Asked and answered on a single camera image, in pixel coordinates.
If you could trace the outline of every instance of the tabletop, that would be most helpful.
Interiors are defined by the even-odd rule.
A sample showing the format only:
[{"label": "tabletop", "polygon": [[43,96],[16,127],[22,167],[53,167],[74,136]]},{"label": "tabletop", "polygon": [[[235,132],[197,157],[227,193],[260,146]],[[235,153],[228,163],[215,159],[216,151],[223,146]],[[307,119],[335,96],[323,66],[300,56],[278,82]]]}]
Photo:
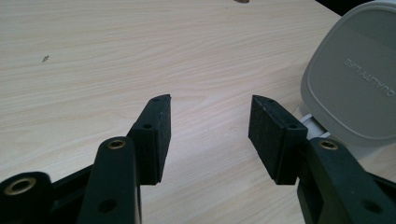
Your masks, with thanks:
[{"label": "tabletop", "polygon": [[[143,223],[304,223],[248,139],[253,94],[299,117],[300,81],[339,16],[313,0],[0,2],[0,179],[93,163],[172,96],[163,181]],[[396,181],[395,145],[360,160]]]}]

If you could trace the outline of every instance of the light wood grain surface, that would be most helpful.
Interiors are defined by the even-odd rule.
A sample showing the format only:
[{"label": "light wood grain surface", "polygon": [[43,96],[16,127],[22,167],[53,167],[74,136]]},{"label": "light wood grain surface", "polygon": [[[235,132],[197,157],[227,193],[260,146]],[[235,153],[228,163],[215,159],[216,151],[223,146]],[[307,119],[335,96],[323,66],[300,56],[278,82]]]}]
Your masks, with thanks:
[{"label": "light wood grain surface", "polygon": [[[304,223],[248,140],[252,94],[298,117],[300,80],[339,19],[313,0],[0,2],[0,179],[58,180],[172,95],[163,182],[143,222]],[[396,180],[395,146],[361,161]]]}]

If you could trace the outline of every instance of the gray plastic casing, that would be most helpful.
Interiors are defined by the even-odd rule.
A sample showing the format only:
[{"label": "gray plastic casing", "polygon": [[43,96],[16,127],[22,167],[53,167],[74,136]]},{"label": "gray plastic casing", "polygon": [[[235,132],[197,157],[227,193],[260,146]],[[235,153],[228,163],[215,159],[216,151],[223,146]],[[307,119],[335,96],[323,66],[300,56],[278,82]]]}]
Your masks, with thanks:
[{"label": "gray plastic casing", "polygon": [[350,10],[320,43],[301,94],[333,136],[355,147],[396,141],[396,3]]}]

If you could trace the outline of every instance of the embossed logo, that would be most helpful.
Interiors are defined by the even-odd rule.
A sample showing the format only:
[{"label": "embossed logo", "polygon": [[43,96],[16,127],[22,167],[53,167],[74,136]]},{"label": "embossed logo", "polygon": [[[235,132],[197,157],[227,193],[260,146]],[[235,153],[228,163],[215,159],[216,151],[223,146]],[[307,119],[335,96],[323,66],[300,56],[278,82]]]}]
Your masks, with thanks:
[{"label": "embossed logo", "polygon": [[352,60],[346,59],[344,61],[344,65],[353,70],[361,78],[372,84],[375,88],[384,93],[386,96],[392,97],[395,95],[395,91],[392,88],[381,82],[377,77],[369,73],[367,70],[363,69],[357,63],[354,63]]}]

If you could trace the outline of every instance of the black plastic bracket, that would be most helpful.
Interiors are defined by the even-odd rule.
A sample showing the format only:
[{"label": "black plastic bracket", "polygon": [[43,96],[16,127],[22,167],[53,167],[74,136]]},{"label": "black plastic bracket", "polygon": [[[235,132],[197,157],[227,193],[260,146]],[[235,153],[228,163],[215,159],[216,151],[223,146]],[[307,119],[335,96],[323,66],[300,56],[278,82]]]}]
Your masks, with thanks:
[{"label": "black plastic bracket", "polygon": [[307,129],[276,101],[253,96],[248,136],[278,185],[300,178],[306,223],[393,223],[396,184],[366,173],[346,147]]},{"label": "black plastic bracket", "polygon": [[0,184],[0,223],[141,223],[140,185],[162,180],[171,97],[152,98],[127,136],[107,139],[92,166],[54,183],[40,172]]}]

